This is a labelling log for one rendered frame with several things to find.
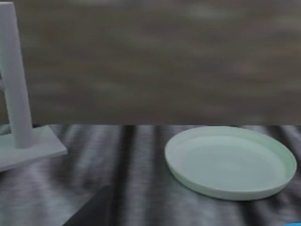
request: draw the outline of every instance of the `white pole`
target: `white pole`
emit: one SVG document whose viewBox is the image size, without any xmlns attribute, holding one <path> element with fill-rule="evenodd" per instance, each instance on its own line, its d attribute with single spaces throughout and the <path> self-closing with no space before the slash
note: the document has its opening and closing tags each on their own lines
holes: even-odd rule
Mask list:
<svg viewBox="0 0 301 226">
<path fill-rule="evenodd" d="M 31 147 L 32 119 L 13 2 L 0 2 L 0 71 L 15 147 Z"/>
</svg>

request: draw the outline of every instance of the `square base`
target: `square base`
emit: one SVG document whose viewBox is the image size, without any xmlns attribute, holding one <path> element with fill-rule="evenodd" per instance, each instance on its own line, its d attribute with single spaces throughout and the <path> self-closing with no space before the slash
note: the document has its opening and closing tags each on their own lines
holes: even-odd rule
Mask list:
<svg viewBox="0 0 301 226">
<path fill-rule="evenodd" d="M 42 158 L 67 154 L 66 147 L 49 126 L 32 130 L 35 143 L 30 148 L 15 148 L 12 134 L 0 136 L 0 171 L 23 166 Z"/>
</svg>

